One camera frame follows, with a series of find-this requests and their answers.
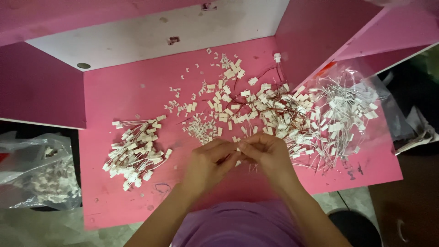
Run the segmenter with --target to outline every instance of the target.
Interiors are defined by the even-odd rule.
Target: pink table
[[[241,67],[246,75],[237,85],[237,91],[250,88],[249,78],[261,75],[273,66],[273,54],[277,46],[273,37],[251,40],[212,48],[213,52],[226,53],[234,61],[234,54],[242,59]],[[186,118],[169,113],[164,105],[171,100],[180,104],[191,103],[191,94],[201,89],[202,81],[209,84],[217,82],[222,69],[211,63],[219,63],[205,50],[176,54],[161,58],[144,60],[110,68],[92,70],[84,73],[84,91],[87,129],[79,131],[81,159],[81,179],[83,188],[84,225],[86,229],[98,229],[144,221],[163,201],[172,187],[181,181],[190,151],[200,143],[182,132],[179,124]],[[275,70],[268,72],[258,82],[272,82],[278,78]],[[169,87],[181,88],[180,98]],[[210,112],[203,99],[211,99],[213,94],[203,94],[197,98],[197,112]],[[143,182],[140,188],[122,189],[121,175],[114,178],[102,170],[111,151],[111,143],[118,142],[124,130],[116,130],[111,122],[116,120],[151,119],[166,114],[158,132],[159,148],[172,148],[174,151],[163,166],[159,167],[152,179]],[[385,124],[384,118],[376,119],[377,125]],[[236,135],[242,137],[238,126],[233,131],[223,127],[223,138],[231,140]],[[316,175],[312,170],[295,167],[300,181],[311,194],[348,189],[402,179],[398,160],[392,154],[392,141],[388,132],[380,133],[379,145],[363,148],[359,154],[349,156],[349,162],[337,164],[334,171],[325,176]],[[211,193],[203,198],[195,209],[206,208],[223,201],[260,201],[276,198],[262,172],[249,171],[248,165],[238,166],[226,176]]]

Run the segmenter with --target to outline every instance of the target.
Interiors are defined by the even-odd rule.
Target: person's left hand
[[[217,185],[242,158],[238,143],[215,139],[192,150],[191,161],[181,183],[182,189],[198,198]]]

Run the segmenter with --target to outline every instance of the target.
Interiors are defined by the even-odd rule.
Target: plastic bag
[[[341,137],[337,139],[341,156],[386,142],[389,132],[392,140],[413,136],[413,130],[385,85],[377,76],[363,76],[363,72],[371,74],[368,70],[361,62],[342,61],[313,82],[318,89],[317,98],[322,99],[315,105],[320,106],[322,114],[330,109],[334,113],[326,124],[340,123],[343,126]],[[386,117],[387,125],[377,120],[378,117]]]
[[[33,139],[0,136],[0,208],[49,206],[58,210],[82,202],[68,137],[43,134]]]

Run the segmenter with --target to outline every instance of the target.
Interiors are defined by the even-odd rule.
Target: hand
[[[291,164],[287,144],[282,139],[259,132],[240,141],[239,149],[262,166],[278,193],[286,188],[303,188]]]
[[[217,185],[242,157],[237,143],[215,139],[194,149],[183,178],[182,189],[198,198]]]

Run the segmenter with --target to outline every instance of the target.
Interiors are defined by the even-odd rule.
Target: concrete floor
[[[367,187],[340,191],[351,210],[366,215],[378,228]],[[346,208],[337,192],[313,196],[325,213]],[[83,211],[38,212],[30,209],[0,210],[0,246],[8,247],[121,247],[142,223],[84,231]]]

